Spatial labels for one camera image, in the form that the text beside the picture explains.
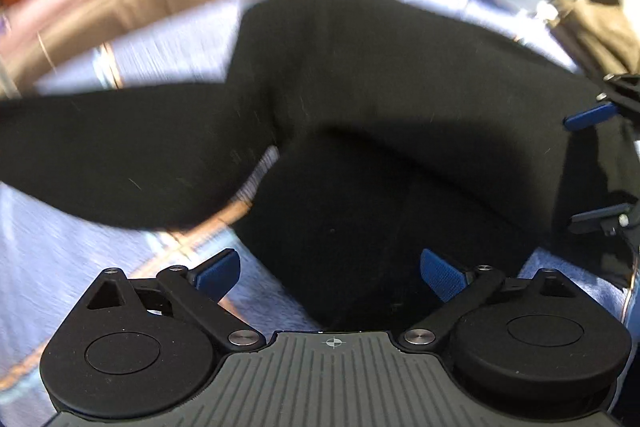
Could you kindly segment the black knit sweater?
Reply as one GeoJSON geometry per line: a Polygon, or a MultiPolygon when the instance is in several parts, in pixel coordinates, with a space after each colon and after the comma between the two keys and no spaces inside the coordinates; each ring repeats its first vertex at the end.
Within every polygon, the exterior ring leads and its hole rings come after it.
{"type": "Polygon", "coordinates": [[[513,277],[544,248],[630,279],[622,242],[570,231],[639,198],[628,121],[564,128],[598,91],[397,0],[266,0],[224,81],[3,102],[1,179],[102,225],[190,228],[275,147],[235,234],[327,329],[404,329],[436,303],[422,251],[513,277]]]}

